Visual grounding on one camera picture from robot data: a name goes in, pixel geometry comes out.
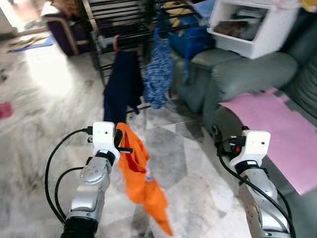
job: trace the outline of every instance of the black metal rack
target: black metal rack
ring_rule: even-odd
[[[198,20],[196,24],[191,26],[171,26],[168,29],[162,29],[159,34],[180,31],[200,25],[202,17],[186,0],[177,1],[181,3],[180,6],[162,8],[164,3],[173,1],[175,0],[81,0],[79,9],[83,16],[83,25],[91,45],[92,62],[95,69],[99,72],[104,86],[106,85],[104,72],[111,69],[112,63],[102,65],[100,55],[115,51],[112,45],[114,36],[119,35],[116,41],[119,49],[132,49],[142,46],[142,56],[144,56],[147,52],[148,43],[153,40],[154,24],[157,21],[188,15],[192,15]],[[187,8],[191,12],[156,18],[158,12],[178,8]],[[105,45],[101,44],[102,40],[108,41],[109,44],[105,47]]]

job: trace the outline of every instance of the white plastic bin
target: white plastic bin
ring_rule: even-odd
[[[286,40],[298,14],[299,5],[294,3],[282,7],[282,4],[270,4],[271,0],[217,0],[210,17],[208,32],[214,34],[216,47],[233,51],[241,56],[256,59],[278,51]],[[213,31],[220,21],[227,21],[231,15],[244,6],[265,8],[267,13],[253,41],[247,41]]]

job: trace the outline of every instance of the blue rug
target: blue rug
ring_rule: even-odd
[[[24,47],[24,48],[13,50],[11,52],[26,51],[26,50],[29,50],[29,49],[35,49],[35,48],[40,48],[40,47],[51,46],[53,43],[54,43],[54,37],[52,35],[49,35],[47,37],[46,41],[43,44],[27,46],[27,47]]]

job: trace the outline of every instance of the marble floor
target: marble floor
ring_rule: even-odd
[[[62,225],[44,193],[48,155],[66,134],[102,120],[103,86],[88,54],[67,58],[57,45],[14,54],[0,47],[0,65],[8,74],[1,100],[10,101],[14,110],[0,120],[0,237],[58,238]],[[128,123],[152,158],[153,174],[169,201],[174,237],[251,237],[236,197],[238,183],[218,162],[199,116],[175,97],[160,110],[130,114]],[[84,165],[91,152],[85,134],[65,143],[52,162],[51,194],[58,176]],[[65,211],[77,184],[78,172],[61,183]],[[112,170],[96,237],[166,237],[141,206],[129,201],[118,167]]]

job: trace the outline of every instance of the gray sofa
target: gray sofa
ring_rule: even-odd
[[[182,75],[183,59],[175,56],[174,89],[193,112],[202,114],[209,133],[217,124],[224,139],[240,135],[242,123],[218,103],[268,87],[283,90],[290,98],[286,105],[317,127],[316,39],[317,14],[301,11],[280,52],[251,60],[221,49],[208,50],[191,60],[188,77]],[[297,237],[316,238],[317,189],[299,196],[269,158],[263,167],[290,203]]]

